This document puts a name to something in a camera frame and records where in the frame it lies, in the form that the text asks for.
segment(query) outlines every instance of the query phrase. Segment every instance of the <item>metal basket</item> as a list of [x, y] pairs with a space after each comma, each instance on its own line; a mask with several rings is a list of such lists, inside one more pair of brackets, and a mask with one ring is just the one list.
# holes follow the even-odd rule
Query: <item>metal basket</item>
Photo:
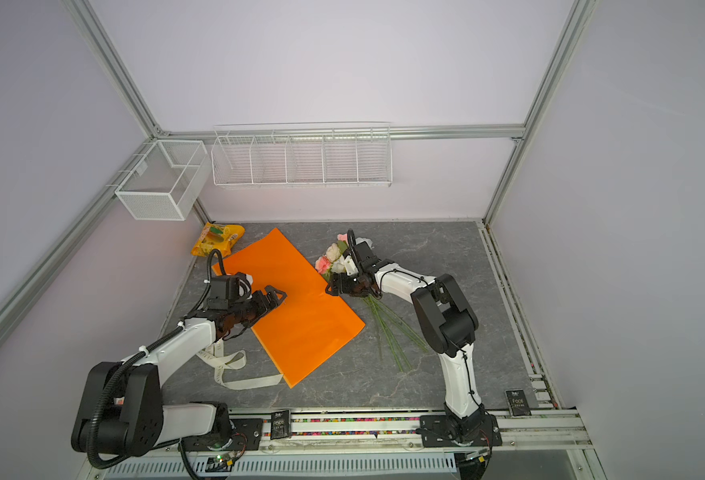
[[115, 194], [137, 220], [184, 220], [210, 174], [204, 142], [155, 140]]
[[387, 125], [257, 131], [217, 135], [211, 148], [214, 184], [247, 188], [392, 183]]

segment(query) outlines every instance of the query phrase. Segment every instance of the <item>yellow plastic package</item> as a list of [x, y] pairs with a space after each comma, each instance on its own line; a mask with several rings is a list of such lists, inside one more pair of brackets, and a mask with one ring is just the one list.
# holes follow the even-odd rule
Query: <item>yellow plastic package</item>
[[246, 229], [241, 225], [206, 224], [191, 253], [197, 256], [208, 256], [211, 250], [218, 248], [222, 256], [230, 255], [232, 247], [245, 232]]

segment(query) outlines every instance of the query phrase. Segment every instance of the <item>gray table surface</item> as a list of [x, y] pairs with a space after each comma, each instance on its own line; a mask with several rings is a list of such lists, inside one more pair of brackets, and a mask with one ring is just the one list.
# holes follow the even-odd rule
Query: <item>gray table surface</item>
[[[537, 405], [533, 387], [520, 355], [510, 320], [488, 263], [480, 233], [472, 222], [391, 223], [288, 223], [244, 224], [246, 234], [234, 251], [260, 240], [278, 228], [313, 265], [337, 234], [352, 228], [358, 237], [371, 238], [374, 252], [404, 268], [424, 275], [451, 274], [477, 314], [474, 368], [477, 388], [487, 408], [507, 408], [506, 389], [524, 389], [532, 408]], [[199, 258], [186, 281], [171, 319], [192, 308], [206, 276]], [[216, 383], [213, 368], [196, 356], [177, 370], [163, 388], [166, 404], [195, 401], [225, 402], [230, 408], [401, 407], [443, 408], [445, 386], [437, 353], [424, 353], [400, 332], [396, 336], [414, 370], [399, 372], [382, 338], [377, 346], [375, 320], [360, 299], [345, 296], [347, 304], [366, 323], [334, 356], [293, 389], [284, 382], [250, 390], [230, 390]], [[382, 301], [419, 332], [413, 306], [393, 295]], [[173, 328], [172, 321], [168, 328]], [[226, 370], [225, 381], [280, 373], [253, 332], [225, 342], [226, 353], [245, 350], [242, 370]]]

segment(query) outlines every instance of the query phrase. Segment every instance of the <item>orange wrapping paper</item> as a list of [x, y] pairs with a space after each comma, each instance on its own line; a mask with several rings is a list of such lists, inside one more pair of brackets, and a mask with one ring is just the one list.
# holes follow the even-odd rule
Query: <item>orange wrapping paper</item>
[[253, 290], [272, 285], [288, 294], [252, 330], [291, 388], [365, 326], [344, 300], [326, 294], [326, 281], [278, 229], [225, 258], [224, 268], [253, 276]]

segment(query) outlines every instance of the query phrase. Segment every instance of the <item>white panel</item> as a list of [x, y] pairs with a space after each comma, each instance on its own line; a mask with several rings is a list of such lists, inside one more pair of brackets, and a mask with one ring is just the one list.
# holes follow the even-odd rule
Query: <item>white panel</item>
[[601, 2], [492, 225], [608, 478], [705, 478], [705, 2]]
[[223, 190], [201, 199], [215, 220], [480, 218], [510, 158], [509, 138], [392, 142], [391, 187]]
[[0, 2], [0, 302], [143, 139], [58, 0]]
[[572, 0], [92, 0], [167, 130], [522, 123]]
[[198, 234], [195, 218], [149, 224], [114, 202], [0, 349], [0, 478], [75, 478], [89, 370], [158, 338]]

